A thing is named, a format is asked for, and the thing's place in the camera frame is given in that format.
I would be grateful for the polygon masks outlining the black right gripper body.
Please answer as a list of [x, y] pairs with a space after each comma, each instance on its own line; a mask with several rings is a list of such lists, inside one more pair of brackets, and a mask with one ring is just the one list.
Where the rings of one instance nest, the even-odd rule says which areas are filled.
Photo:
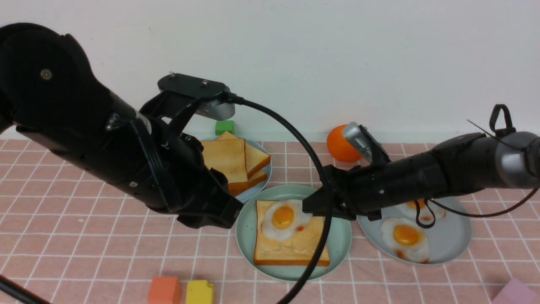
[[381, 209], [448, 191], [447, 177], [435, 158], [403, 158], [348, 171], [326, 166], [324, 173], [332, 189], [332, 215], [340, 219], [379, 219]]

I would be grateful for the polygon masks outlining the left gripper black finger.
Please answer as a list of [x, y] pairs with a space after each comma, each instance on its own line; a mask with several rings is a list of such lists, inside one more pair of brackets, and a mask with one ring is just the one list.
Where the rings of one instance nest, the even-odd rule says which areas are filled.
[[243, 206], [244, 204], [235, 198], [189, 202], [178, 211], [177, 221], [192, 229], [206, 226], [231, 229]]

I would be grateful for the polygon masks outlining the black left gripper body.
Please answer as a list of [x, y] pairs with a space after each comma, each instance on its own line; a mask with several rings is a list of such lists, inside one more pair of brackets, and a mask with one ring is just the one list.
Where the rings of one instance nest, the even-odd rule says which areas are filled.
[[139, 143], [151, 173], [139, 200], [154, 212], [178, 216], [189, 202], [235, 198], [225, 189], [224, 175], [205, 166], [201, 142], [183, 133], [200, 104], [161, 92], [140, 110], [152, 130], [139, 123]]

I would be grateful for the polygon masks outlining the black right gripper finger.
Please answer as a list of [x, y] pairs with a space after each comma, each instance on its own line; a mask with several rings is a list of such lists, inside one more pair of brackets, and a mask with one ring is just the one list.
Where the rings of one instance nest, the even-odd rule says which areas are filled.
[[302, 200], [302, 211], [313, 216], [326, 216], [330, 206], [332, 217], [356, 220], [356, 214], [347, 205], [345, 193], [339, 189], [319, 188]]

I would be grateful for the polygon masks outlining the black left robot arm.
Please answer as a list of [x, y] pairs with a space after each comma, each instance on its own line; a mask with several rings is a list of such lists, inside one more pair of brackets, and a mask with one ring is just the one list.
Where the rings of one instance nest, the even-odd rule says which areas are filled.
[[174, 73], [135, 110], [94, 76], [76, 39], [33, 23], [1, 27], [1, 131], [11, 126], [189, 228], [229, 229], [243, 204], [223, 173], [205, 165], [204, 147], [183, 132], [195, 115], [229, 119], [228, 87]]

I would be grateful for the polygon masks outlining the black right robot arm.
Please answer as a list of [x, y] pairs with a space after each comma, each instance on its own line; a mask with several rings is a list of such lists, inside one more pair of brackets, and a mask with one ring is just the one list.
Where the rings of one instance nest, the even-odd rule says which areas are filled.
[[412, 201], [457, 197], [484, 189], [539, 189], [539, 136], [517, 131], [504, 104], [492, 110], [486, 131], [467, 133], [434, 148], [391, 161], [362, 125], [346, 125], [343, 136], [370, 162], [347, 171], [324, 167], [329, 186], [303, 200], [302, 209], [346, 220], [379, 220], [384, 208]]

